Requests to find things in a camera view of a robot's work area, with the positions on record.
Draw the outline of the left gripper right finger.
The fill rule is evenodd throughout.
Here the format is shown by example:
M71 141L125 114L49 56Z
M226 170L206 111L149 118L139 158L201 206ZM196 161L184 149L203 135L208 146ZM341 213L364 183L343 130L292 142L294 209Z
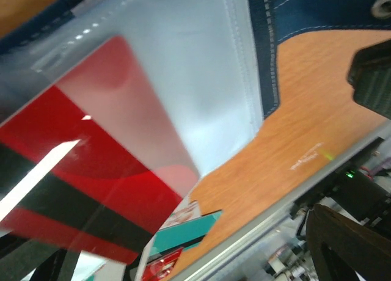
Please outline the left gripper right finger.
M390 240L327 206L309 211L306 241L319 280L390 280Z

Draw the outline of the red card black stripe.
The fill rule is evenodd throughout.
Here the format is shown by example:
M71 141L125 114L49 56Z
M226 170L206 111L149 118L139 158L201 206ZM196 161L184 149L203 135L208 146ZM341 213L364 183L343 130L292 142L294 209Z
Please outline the red card black stripe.
M199 180L121 35L35 70L1 58L1 228L133 261Z

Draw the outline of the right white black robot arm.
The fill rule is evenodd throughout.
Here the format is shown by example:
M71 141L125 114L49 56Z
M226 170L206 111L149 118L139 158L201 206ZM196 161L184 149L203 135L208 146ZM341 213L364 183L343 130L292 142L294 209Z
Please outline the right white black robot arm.
M387 119L390 118L390 41L358 50L347 76L353 87L353 101ZM299 210L309 210L325 197L332 198L353 218L374 226L388 220L390 192L375 183L377 174L390 170L375 167L365 171L362 165L370 153L380 145L379 137L358 154L343 163L317 185L294 201L290 217L296 218Z

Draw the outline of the navy blue card holder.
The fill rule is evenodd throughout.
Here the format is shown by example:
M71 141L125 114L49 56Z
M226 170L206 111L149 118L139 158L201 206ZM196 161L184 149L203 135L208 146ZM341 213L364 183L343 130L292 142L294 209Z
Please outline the navy blue card holder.
M58 0L1 39L35 70L121 35L139 55L199 177L279 107L277 47L295 35L390 29L390 0Z

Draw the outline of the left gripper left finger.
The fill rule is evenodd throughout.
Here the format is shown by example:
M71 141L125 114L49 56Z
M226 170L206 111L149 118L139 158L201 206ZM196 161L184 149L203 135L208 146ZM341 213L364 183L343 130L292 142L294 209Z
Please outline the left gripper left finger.
M1 237L1 280L71 280L80 253L15 235Z

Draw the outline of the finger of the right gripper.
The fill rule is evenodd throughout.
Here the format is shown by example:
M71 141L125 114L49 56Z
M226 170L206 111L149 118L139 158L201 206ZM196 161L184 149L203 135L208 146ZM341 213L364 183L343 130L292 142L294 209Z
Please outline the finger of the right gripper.
M358 50L347 75L355 103L390 118L390 40Z

